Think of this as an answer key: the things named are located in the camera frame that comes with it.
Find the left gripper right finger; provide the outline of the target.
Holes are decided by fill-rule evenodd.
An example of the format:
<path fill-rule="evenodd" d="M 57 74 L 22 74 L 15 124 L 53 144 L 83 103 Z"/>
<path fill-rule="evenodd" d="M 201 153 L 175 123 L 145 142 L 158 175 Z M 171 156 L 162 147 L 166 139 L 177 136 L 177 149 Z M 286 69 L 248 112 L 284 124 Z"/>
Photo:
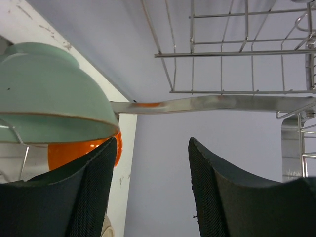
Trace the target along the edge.
<path fill-rule="evenodd" d="M 281 183 L 247 172 L 188 144 L 192 190 L 202 237 L 313 237 L 316 180 Z"/>

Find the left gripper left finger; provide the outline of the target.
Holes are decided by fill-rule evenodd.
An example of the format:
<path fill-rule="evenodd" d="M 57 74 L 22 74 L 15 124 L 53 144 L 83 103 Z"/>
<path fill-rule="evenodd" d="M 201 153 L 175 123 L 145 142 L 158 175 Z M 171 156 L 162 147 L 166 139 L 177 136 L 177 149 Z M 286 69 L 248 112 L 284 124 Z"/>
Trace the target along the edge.
<path fill-rule="evenodd" d="M 53 171 L 1 184 L 1 236 L 99 237 L 116 154 L 111 138 Z"/>

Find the green bowl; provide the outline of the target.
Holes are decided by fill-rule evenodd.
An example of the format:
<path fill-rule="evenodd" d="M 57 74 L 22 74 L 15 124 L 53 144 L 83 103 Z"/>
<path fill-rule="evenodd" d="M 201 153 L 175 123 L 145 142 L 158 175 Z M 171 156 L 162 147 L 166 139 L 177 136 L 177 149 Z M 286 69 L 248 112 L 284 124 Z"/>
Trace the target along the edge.
<path fill-rule="evenodd" d="M 119 123 L 99 84 L 68 52 L 43 43 L 0 57 L 0 140 L 49 144 L 105 139 Z"/>

